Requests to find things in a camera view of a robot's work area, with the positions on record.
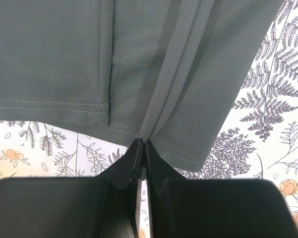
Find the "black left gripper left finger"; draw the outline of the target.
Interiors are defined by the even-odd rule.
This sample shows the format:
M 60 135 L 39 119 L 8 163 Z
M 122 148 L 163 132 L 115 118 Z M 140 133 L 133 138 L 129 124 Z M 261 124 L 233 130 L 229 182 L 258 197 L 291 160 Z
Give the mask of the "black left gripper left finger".
M 135 238 L 143 142 L 95 177 L 3 178 L 0 238 Z

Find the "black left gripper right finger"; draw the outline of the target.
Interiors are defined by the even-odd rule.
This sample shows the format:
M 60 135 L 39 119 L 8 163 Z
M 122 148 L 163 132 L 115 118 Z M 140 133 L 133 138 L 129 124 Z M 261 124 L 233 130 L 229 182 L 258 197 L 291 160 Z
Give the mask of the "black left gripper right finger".
M 155 238 L 298 238 L 277 188 L 263 179 L 189 180 L 145 147 Z

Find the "dark grey t shirt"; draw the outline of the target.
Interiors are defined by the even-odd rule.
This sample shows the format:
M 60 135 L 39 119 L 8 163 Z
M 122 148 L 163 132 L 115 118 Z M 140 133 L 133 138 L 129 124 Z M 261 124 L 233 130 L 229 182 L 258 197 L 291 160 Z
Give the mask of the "dark grey t shirt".
M 200 170 L 280 0 L 0 0 L 0 120 Z

